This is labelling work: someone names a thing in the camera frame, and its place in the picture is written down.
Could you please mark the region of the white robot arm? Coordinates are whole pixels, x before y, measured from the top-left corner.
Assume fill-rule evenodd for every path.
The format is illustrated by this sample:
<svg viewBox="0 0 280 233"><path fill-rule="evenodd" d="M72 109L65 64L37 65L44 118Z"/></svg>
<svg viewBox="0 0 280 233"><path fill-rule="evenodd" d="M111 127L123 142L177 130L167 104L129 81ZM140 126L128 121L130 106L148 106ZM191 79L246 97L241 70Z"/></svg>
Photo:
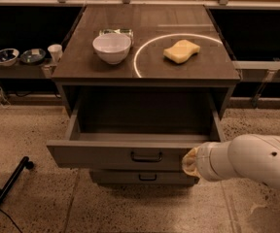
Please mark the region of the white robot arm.
<svg viewBox="0 0 280 233"><path fill-rule="evenodd" d="M280 136L246 134L206 142L183 157L182 169L208 182L245 178L280 189Z"/></svg>

